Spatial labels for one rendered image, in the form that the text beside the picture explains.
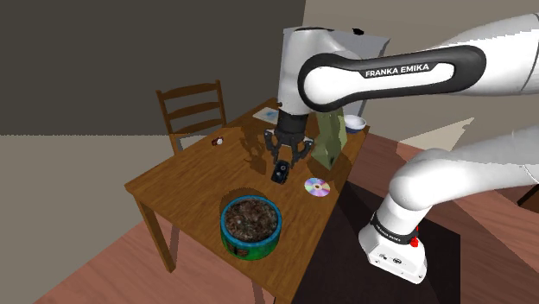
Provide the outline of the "white bowl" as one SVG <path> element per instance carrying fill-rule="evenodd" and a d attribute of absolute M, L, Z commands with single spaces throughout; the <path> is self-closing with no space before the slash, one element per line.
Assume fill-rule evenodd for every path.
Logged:
<path fill-rule="evenodd" d="M 355 134 L 363 130 L 366 126 L 366 121 L 357 115 L 344 115 L 346 132 Z"/>

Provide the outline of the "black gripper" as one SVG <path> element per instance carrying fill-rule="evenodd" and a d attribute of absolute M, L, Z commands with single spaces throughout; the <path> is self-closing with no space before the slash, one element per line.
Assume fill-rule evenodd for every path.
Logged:
<path fill-rule="evenodd" d="M 263 137 L 266 149 L 273 157 L 273 164 L 278 162 L 279 149 L 282 145 L 289 146 L 292 150 L 290 167 L 304 159 L 314 145 L 314 140 L 306 137 L 308 114 L 293 115 L 283 110 L 278 111 L 278 119 L 275 130 L 265 130 Z"/>

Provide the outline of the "blue green round tin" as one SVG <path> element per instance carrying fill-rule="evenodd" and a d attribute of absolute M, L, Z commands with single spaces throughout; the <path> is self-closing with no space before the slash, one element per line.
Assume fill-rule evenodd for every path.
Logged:
<path fill-rule="evenodd" d="M 225 249 L 238 259 L 254 261 L 265 258 L 276 248 L 282 215 L 270 200 L 245 195 L 225 206 L 219 225 Z"/>

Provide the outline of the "green paper bag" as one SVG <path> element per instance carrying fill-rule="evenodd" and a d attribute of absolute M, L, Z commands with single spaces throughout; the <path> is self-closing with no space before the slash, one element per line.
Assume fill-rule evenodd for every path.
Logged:
<path fill-rule="evenodd" d="M 347 142 L 343 110 L 317 112 L 319 135 L 314 139 L 311 156 L 331 170 Z"/>

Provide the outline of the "shiny compact disc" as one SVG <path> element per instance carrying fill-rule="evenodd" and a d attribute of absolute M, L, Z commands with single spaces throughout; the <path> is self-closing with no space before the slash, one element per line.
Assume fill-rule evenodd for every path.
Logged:
<path fill-rule="evenodd" d="M 315 197 L 327 196 L 331 188 L 327 182 L 319 178 L 309 178 L 304 182 L 305 190 Z"/>

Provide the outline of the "pale blue flat book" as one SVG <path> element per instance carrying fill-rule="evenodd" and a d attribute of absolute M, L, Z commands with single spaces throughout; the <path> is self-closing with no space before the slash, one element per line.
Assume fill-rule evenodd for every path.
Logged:
<path fill-rule="evenodd" d="M 278 115 L 279 115 L 279 110 L 272 109 L 269 107 L 264 107 L 263 109 L 256 112 L 252 116 L 266 123 L 277 125 Z"/>

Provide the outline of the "wooden table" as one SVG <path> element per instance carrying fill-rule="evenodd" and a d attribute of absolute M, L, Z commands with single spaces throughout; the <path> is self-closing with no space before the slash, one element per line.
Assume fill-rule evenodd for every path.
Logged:
<path fill-rule="evenodd" d="M 269 126 L 253 114 L 246 112 L 126 183 L 125 188 L 136 200 L 168 272 L 174 271 L 175 262 L 158 216 L 265 288 L 275 296 L 276 304 L 291 304 L 368 131 L 347 137 L 331 170 L 306 157 L 295 164 L 287 182 L 279 185 L 270 179 L 272 157 L 263 146 L 263 131 Z M 212 146 L 212 140 L 219 136 L 224 142 Z M 327 182 L 330 193 L 325 197 L 309 194 L 304 188 L 309 178 Z M 267 197 L 282 214 L 282 232 L 275 250 L 257 261 L 232 256 L 220 238 L 221 209 L 248 193 Z"/>

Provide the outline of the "dark robot stand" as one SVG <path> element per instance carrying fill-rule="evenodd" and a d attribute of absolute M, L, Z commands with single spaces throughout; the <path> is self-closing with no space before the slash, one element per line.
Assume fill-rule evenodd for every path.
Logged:
<path fill-rule="evenodd" d="M 358 232 L 382 200 L 344 185 L 292 304 L 460 304 L 460 235 L 428 219 L 419 224 L 428 260 L 421 283 L 369 264 Z"/>

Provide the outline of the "wooden chair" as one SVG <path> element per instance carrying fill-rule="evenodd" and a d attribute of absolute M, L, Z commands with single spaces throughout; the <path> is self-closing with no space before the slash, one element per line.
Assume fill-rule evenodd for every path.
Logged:
<path fill-rule="evenodd" d="M 217 94 L 217 100 L 212 102 L 204 102 L 194 105 L 189 105 L 187 107 L 179 108 L 174 111 L 168 111 L 166 102 L 170 99 L 175 98 L 184 98 L 187 96 L 192 96 L 204 92 L 211 92 L 215 91 Z M 172 150 L 174 151 L 174 154 L 177 155 L 179 150 L 179 145 L 177 143 L 177 140 L 180 137 L 183 136 L 189 136 L 193 133 L 206 130 L 218 125 L 221 125 L 222 127 L 226 126 L 227 119 L 225 114 L 225 105 L 223 100 L 223 92 L 221 87 L 221 82 L 219 79 L 215 79 L 212 83 L 201 83 L 197 85 L 188 85 L 188 86 L 182 86 L 177 87 L 175 89 L 168 90 L 166 92 L 162 92 L 160 90 L 156 90 L 155 94 L 157 96 L 157 100 L 159 102 L 163 120 L 165 123 L 165 126 L 167 128 L 169 141 L 172 146 Z M 205 111 L 211 111 L 214 109 L 219 109 L 219 115 L 220 118 L 214 118 L 209 119 L 203 122 L 194 123 L 185 127 L 182 127 L 178 130 L 174 130 L 171 122 L 173 120 L 192 116 L 194 114 L 198 114 Z"/>

